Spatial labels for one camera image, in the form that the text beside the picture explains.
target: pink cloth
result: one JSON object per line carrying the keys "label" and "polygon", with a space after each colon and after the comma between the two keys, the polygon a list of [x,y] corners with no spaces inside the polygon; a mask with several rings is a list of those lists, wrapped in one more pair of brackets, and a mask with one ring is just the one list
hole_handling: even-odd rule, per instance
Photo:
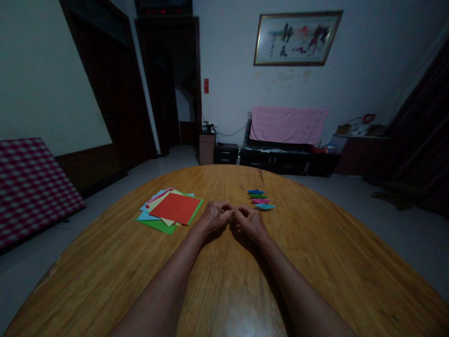
{"label": "pink cloth", "polygon": [[316,145],[327,116],[327,109],[253,107],[250,139]]}
{"label": "pink cloth", "polygon": [[0,249],[86,204],[40,138],[0,141]]}

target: forearm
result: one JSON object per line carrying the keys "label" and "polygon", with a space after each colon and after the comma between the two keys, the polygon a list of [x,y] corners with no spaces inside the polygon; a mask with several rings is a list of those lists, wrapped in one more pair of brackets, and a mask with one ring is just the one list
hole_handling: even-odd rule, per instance
{"label": "forearm", "polygon": [[281,288],[297,336],[355,335],[268,235],[258,245]]}
{"label": "forearm", "polygon": [[187,237],[131,307],[112,336],[174,336],[187,280],[205,239],[200,227]]}

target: framed painting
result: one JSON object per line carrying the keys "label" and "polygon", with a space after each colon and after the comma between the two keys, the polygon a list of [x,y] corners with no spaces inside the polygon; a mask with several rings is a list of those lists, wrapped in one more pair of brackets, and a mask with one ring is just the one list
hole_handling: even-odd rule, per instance
{"label": "framed painting", "polygon": [[254,65],[324,66],[342,14],[262,14]]}

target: hand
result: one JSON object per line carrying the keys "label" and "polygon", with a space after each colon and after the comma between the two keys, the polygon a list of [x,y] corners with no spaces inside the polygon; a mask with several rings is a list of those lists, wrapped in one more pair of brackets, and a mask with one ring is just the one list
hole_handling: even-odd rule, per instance
{"label": "hand", "polygon": [[227,201],[210,201],[207,203],[206,209],[199,219],[197,226],[206,235],[209,235],[229,221],[232,216],[232,210],[232,205]]}
{"label": "hand", "polygon": [[270,237],[259,211],[242,205],[234,210],[234,215],[239,223],[237,226],[255,243],[259,243],[261,240]]}

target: pink towel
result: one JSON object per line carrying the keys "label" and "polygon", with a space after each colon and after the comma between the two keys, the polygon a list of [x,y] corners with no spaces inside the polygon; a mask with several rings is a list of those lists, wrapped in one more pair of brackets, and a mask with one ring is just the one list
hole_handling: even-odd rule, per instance
{"label": "pink towel", "polygon": [[327,116],[326,109],[253,107],[250,138],[316,145]]}

